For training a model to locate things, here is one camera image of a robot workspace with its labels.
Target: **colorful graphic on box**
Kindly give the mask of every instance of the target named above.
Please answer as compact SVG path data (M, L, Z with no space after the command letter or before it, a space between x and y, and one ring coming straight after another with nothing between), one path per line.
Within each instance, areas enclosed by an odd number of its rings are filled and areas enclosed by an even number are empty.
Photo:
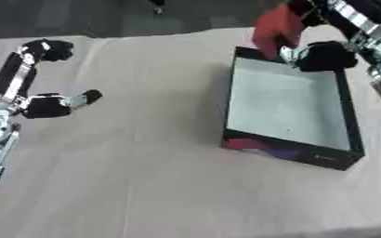
M272 147L254 139L229 139L224 143L224 147L231 150L247 152L261 150L284 160L295 160L300 154L300 151Z

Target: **black box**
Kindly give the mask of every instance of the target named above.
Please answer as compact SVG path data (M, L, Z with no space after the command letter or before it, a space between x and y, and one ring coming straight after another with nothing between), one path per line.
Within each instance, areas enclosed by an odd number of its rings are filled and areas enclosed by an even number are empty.
M364 148L345 72L302 73L237 47L222 146L348 169Z

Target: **robotic arm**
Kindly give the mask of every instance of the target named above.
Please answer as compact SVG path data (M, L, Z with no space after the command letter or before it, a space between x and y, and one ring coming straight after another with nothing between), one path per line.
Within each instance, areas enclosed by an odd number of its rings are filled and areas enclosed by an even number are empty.
M72 56L72 48L73 44L63 41L32 41L11 53L0 71L0 178L7 154L20 137L20 125L11 123L13 116L22 114L32 119L69 115L102 97L97 90L76 97L59 94L28 96L28 89L37 74L37 63L67 60Z
M280 56L301 71L350 68L360 54L370 65L371 85L381 96L381 3L375 0L292 0L289 7L306 26L329 23L347 42L320 42L303 48L283 46Z

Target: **white tablecloth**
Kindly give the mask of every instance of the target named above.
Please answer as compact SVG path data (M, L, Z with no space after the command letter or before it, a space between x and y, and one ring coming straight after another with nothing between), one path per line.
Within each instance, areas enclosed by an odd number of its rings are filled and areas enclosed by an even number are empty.
M75 56L41 64L32 92L98 88L105 98L65 118L19 120L0 183L0 238L378 233L381 99L364 63L348 77L367 156L348 172L219 148L233 50L251 32L64 37ZM322 27L304 38L339 36ZM0 66L26 41L0 40Z

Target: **gray floor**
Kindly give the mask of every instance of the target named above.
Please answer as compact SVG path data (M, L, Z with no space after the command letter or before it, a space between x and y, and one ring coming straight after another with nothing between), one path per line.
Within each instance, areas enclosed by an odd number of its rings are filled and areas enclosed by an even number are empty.
M282 0L166 0L153 16L146 0L0 0L0 38L121 37L253 26Z

